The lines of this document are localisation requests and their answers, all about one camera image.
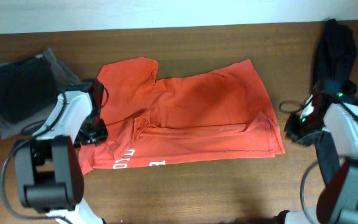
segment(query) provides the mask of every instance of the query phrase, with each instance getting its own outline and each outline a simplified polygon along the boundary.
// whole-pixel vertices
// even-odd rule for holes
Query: wooden tabletop
[[[358,50],[358,21],[343,23],[354,31]],[[9,34],[0,35],[0,62],[51,47],[80,78],[95,77],[103,65],[134,57],[156,59],[157,78],[167,78],[196,75],[249,58],[277,109],[283,100],[303,101],[309,96],[320,30],[320,22],[306,22]],[[358,84],[358,54],[351,79]],[[278,110],[276,114],[283,131],[288,115]],[[0,171],[16,139],[0,139]],[[85,175],[85,199],[107,223],[217,223],[299,210],[301,176],[316,159],[315,151],[288,140],[284,145],[287,153],[273,159],[94,170]],[[13,164],[6,182],[14,208],[33,214],[18,201]],[[307,205],[316,204],[322,189],[316,169],[306,183]],[[30,222],[13,218],[0,196],[0,223]]]

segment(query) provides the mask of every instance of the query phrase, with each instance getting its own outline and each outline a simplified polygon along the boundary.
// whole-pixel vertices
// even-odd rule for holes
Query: black cloth
[[[31,57],[0,66],[0,114],[16,123],[55,101],[56,82],[49,62]]]
[[[314,55],[313,86],[324,78],[348,80],[356,56],[353,31],[335,19],[328,20]]]

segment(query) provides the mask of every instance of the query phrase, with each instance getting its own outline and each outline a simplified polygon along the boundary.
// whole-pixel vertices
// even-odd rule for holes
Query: orange-red fabric
[[[187,78],[156,81],[158,63],[135,58],[105,65],[101,110],[109,133],[83,146],[83,173],[284,153],[280,128],[251,61]]]

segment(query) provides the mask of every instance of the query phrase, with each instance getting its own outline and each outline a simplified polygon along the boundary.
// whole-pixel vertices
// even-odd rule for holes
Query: white background
[[[358,19],[358,0],[0,0],[0,34]]]

